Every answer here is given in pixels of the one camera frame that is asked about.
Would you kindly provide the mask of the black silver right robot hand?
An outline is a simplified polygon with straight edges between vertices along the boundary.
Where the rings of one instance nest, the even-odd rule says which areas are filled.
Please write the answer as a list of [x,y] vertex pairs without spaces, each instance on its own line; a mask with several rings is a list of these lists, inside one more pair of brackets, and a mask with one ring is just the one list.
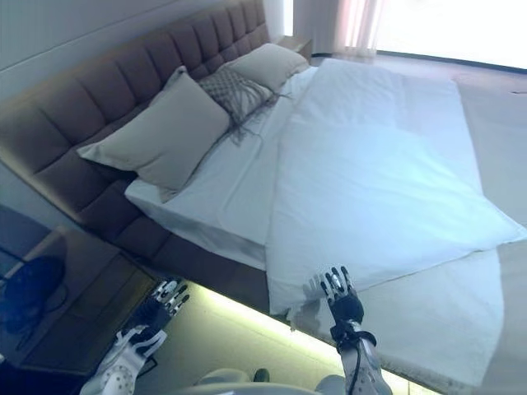
[[364,308],[344,266],[331,267],[313,277],[319,312],[316,318],[324,328],[345,325],[358,330],[364,318]]

